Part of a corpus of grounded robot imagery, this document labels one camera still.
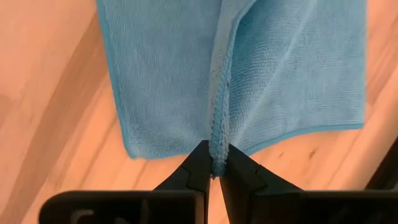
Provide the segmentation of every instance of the blue microfiber towel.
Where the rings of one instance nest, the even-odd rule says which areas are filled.
[[[131,157],[363,126],[364,0],[97,0]]]

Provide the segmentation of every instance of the towel fold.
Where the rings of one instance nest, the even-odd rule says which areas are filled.
[[[363,0],[97,0],[131,157],[252,154],[363,125]]]

